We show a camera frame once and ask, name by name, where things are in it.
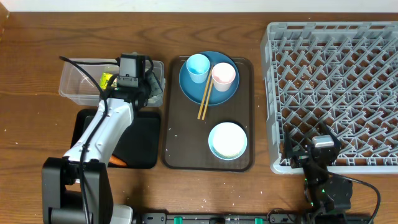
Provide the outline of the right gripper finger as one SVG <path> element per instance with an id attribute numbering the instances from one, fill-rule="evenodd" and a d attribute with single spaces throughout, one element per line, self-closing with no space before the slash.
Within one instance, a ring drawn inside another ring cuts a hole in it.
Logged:
<path id="1" fill-rule="evenodd" d="M 293 155 L 293 147 L 292 141 L 289 135 L 288 129 L 284 128 L 284 155 L 292 156 Z"/>
<path id="2" fill-rule="evenodd" d="M 332 133 L 330 128 L 325 123 L 322 123 L 322 133 L 324 135 L 329 135 L 331 137 L 331 139 L 334 142 L 334 146 L 341 146 L 341 143 L 338 140 L 338 138 Z"/>

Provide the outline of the foil snack wrapper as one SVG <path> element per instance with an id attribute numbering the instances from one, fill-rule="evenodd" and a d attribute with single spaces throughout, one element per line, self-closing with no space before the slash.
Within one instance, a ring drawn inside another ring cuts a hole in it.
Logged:
<path id="1" fill-rule="evenodd" d="M 106 87 L 108 86 L 108 82 L 112 77 L 115 77 L 115 79 L 111 86 L 117 87 L 117 75 L 116 74 L 102 73 L 102 76 L 99 81 L 99 86 L 101 87 L 102 90 L 106 89 Z"/>

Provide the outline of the orange carrot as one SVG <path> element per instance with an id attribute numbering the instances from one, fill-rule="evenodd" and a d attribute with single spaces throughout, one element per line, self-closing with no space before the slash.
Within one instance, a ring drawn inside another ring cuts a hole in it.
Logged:
<path id="1" fill-rule="evenodd" d="M 127 164 L 120 160 L 119 158 L 117 158 L 116 156 L 112 155 L 109 159 L 109 162 L 113 165 L 116 165 L 118 167 L 127 167 Z"/>

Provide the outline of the white tissue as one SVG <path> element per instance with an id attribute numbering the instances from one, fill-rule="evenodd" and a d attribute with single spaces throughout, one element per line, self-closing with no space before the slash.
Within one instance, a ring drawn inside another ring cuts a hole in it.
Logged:
<path id="1" fill-rule="evenodd" d="M 163 94 L 153 96 L 148 99 L 148 107 L 160 107 L 163 103 Z"/>

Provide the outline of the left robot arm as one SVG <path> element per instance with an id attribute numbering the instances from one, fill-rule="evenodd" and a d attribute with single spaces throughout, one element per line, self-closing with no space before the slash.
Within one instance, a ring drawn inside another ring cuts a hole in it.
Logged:
<path id="1" fill-rule="evenodd" d="M 156 163 L 160 118 L 141 113 L 153 75 L 114 75 L 101 93 L 98 110 L 79 140 L 63 157 L 49 157 L 42 168 L 44 223 L 135 223 L 134 211 L 113 202 L 108 178 L 112 155 L 128 168 Z"/>

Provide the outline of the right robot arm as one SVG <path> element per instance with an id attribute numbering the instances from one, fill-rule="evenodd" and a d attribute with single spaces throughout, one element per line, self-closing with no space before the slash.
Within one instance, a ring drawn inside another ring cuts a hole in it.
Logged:
<path id="1" fill-rule="evenodd" d="M 321 135 L 303 149 L 294 149 L 288 132 L 284 136 L 284 159 L 293 169 L 302 168 L 305 175 L 304 195 L 311 209 L 295 219 L 295 223 L 348 223 L 345 214 L 351 208 L 353 183 L 329 174 L 327 166 L 334 162 L 341 143 L 325 124 L 320 125 Z"/>

